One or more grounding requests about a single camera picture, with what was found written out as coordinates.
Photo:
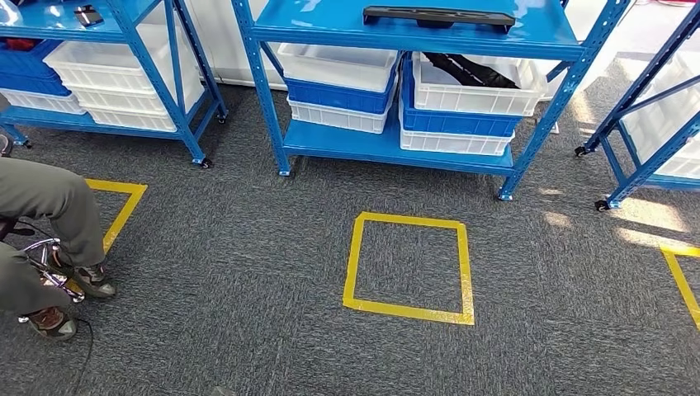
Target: person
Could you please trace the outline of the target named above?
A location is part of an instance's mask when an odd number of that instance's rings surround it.
[[[50,258],[52,270],[73,279],[86,295],[116,294],[105,275],[99,211],[85,179],[61,168],[0,157],[0,218],[25,216],[48,218],[61,240],[59,254]],[[70,302],[62,290],[42,284],[24,252],[0,242],[0,310],[29,318],[44,337],[66,340],[78,328],[64,310]]]

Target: yellow floor tape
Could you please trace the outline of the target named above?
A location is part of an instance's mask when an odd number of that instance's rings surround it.
[[[676,256],[688,256],[700,258],[700,248],[697,247],[670,247],[662,246],[661,252],[664,254],[666,262],[669,264],[669,269],[671,274],[676,280],[676,285],[678,285],[680,294],[685,300],[685,304],[688,306],[688,311],[690,311],[690,316],[693,317],[695,321],[695,326],[700,330],[700,307],[698,307],[698,302],[695,300],[695,295],[688,285],[688,281],[685,279],[683,270],[681,270]]]
[[[134,212],[134,209],[136,209],[136,205],[139,204],[141,197],[144,196],[144,192],[146,191],[148,186],[143,184],[119,183],[117,181],[94,179],[86,179],[85,181],[87,182],[87,185],[90,186],[90,188],[92,188],[93,190],[129,194],[129,199],[126,200],[124,207],[121,208],[119,214],[116,216],[116,219],[114,219],[114,222],[107,230],[105,238],[102,240],[102,245],[104,246],[105,253],[107,253],[109,252],[111,245],[116,240],[116,237],[119,235],[119,232],[121,232],[121,229],[124,228],[126,220],[129,219],[131,214]]]
[[[457,234],[457,246],[459,249],[460,278],[461,278],[461,301],[462,312],[446,312],[434,309],[424,309],[408,307],[404,305],[394,305],[368,301],[355,298],[355,283],[357,279],[357,264],[360,260],[360,249],[362,247],[362,232],[366,221],[377,221],[382,223],[418,225],[424,227],[439,227],[444,229],[454,229]],[[355,219],[352,231],[352,242],[350,244],[350,258],[348,259],[348,277],[345,280],[345,290],[343,292],[343,305],[361,311],[373,312],[376,314],[387,314],[403,316],[406,318],[416,318],[432,320],[436,322],[474,324],[474,301],[471,292],[471,274],[469,268],[469,250],[467,247],[466,227],[458,221],[442,219],[426,219],[421,217],[400,216],[395,214],[382,214],[362,212]]]

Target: shelf rack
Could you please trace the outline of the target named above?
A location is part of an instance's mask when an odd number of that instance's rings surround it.
[[[577,157],[582,157],[588,153],[596,151],[598,146],[603,147],[603,151],[610,162],[618,187],[605,200],[595,202],[597,210],[605,211],[617,209],[622,201],[641,187],[661,188],[667,190],[700,191],[700,179],[687,177],[673,177],[656,175],[666,161],[672,158],[698,131],[700,131],[700,111],[691,118],[676,134],[669,139],[656,153],[648,160],[641,162],[637,155],[634,142],[627,132],[622,117],[633,111],[637,111],[644,106],[662,100],[691,87],[700,82],[700,76],[682,82],[679,85],[669,88],[659,94],[649,97],[639,103],[635,103],[637,98],[644,92],[645,88],[654,80],[656,74],[671,60],[675,52],[683,42],[689,38],[700,26],[700,4],[696,4],[685,17],[683,22],[672,34],[668,41],[661,48],[661,51],[649,62],[641,76],[631,85],[622,99],[612,109],[603,123],[596,129],[595,133],[586,143],[575,150]],[[635,165],[635,171],[629,176],[622,170],[619,160],[608,139],[613,132],[619,132],[625,148],[629,152]]]
[[[506,12],[517,23],[505,35],[484,26],[454,25],[450,29],[425,29],[415,21],[381,19],[362,23],[369,0],[318,1],[270,0],[257,21],[253,21],[248,0],[232,4],[244,38],[244,45],[265,122],[274,148],[279,173],[289,176],[292,155],[344,158],[506,177],[499,191],[501,200],[512,200],[513,190],[542,147],[574,90],[620,20],[631,0],[610,0],[589,37],[580,45],[564,14],[566,1],[542,0],[383,0],[382,6],[445,7],[473,11]],[[557,59],[562,63],[547,77],[555,78],[568,69],[561,89],[533,131],[527,147],[517,160],[510,149],[503,157],[405,151],[399,147],[399,123],[387,122],[385,132],[369,136],[348,130],[312,125],[293,120],[283,136],[277,121],[260,52],[271,60],[279,74],[284,70],[267,42],[337,45],[388,50],[474,54],[531,59]]]
[[[136,30],[144,18],[161,2],[164,3],[166,10],[166,25],[173,58],[176,88],[176,98],[174,99]],[[24,144],[27,147],[30,147],[29,140],[15,125],[180,140],[189,149],[194,163],[200,164],[202,167],[210,167],[211,161],[206,158],[197,142],[214,114],[217,113],[219,122],[224,123],[228,110],[206,61],[204,49],[197,37],[184,0],[92,0],[90,3],[102,15],[104,22],[84,27],[73,14],[75,7],[86,4],[84,1],[33,2],[20,7],[14,6],[11,2],[0,2],[0,36],[127,44],[154,85],[155,91],[163,101],[177,130],[163,132],[100,125],[95,123],[89,114],[71,115],[17,106],[10,106],[0,113],[0,128],[14,138],[15,144]],[[180,74],[180,58],[173,10],[182,22],[182,28],[192,45],[206,84],[202,97],[189,111],[185,111],[182,98],[182,76]],[[192,119],[208,99],[211,101],[209,108],[204,113],[204,119],[195,130],[191,129]]]

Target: gray carpet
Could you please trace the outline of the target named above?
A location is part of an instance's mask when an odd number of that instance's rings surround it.
[[[0,314],[0,393],[698,394],[700,332],[656,244],[700,243],[700,196],[640,191],[600,214],[606,160],[572,155],[629,83],[622,66],[572,102],[510,203],[497,177],[411,167],[299,158],[278,177],[247,88],[222,87],[208,171],[174,142],[27,129],[17,157],[149,189],[110,252],[120,295],[75,307],[95,332],[82,378],[85,326],[54,344]],[[98,199],[108,224],[123,197]],[[363,210],[466,224],[475,326],[342,306]],[[680,264],[700,290],[700,261]],[[357,297],[458,310],[457,277],[453,233],[367,225]]]

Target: stacked bins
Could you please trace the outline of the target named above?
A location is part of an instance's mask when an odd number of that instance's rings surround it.
[[[397,86],[394,50],[283,44],[294,120],[380,134]]]
[[[61,44],[42,40],[28,51],[10,49],[0,42],[0,94],[13,106],[84,114],[78,99],[61,84],[56,72],[45,65],[44,57]]]
[[[700,75],[700,55],[677,53],[638,101],[643,101]],[[700,87],[694,85],[622,117],[644,163],[700,111]],[[688,142],[656,171],[657,175],[700,179],[700,135]]]
[[[510,78],[520,89],[462,86],[421,53],[408,53],[401,76],[402,149],[504,155],[515,126],[533,114],[546,93],[546,79],[527,59],[467,58]]]
[[[168,30],[165,26],[138,27],[156,68],[177,100]],[[200,100],[204,87],[194,54],[177,31],[185,110]],[[128,45],[66,41],[45,62],[61,76],[98,124],[175,132],[168,111],[139,60]]]

